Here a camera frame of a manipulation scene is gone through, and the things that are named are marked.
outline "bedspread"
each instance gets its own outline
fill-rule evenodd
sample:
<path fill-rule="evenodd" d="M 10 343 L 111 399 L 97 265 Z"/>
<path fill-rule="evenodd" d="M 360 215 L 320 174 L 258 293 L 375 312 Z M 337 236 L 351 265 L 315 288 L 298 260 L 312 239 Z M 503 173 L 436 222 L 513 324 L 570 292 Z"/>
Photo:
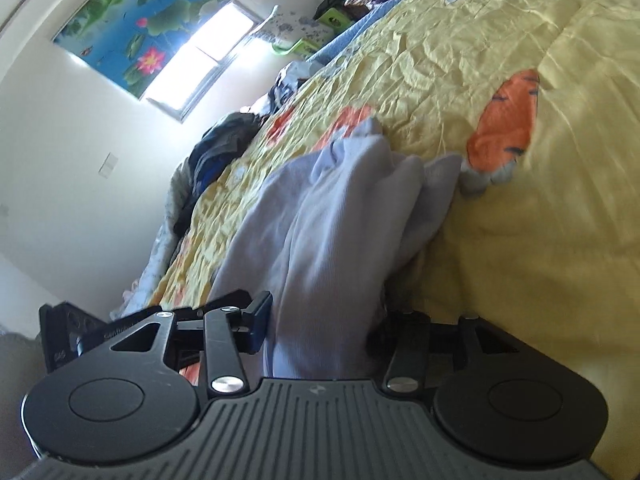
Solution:
<path fill-rule="evenodd" d="M 200 304 L 260 185 L 373 113 L 393 150 L 466 143 L 514 74 L 535 70 L 537 117 L 510 182 L 456 196 L 436 239 L 388 283 L 439 322 L 473 311 L 582 374 L 609 425 L 594 460 L 640 470 L 640 0 L 404 0 L 311 79 L 196 206 L 159 285 Z"/>

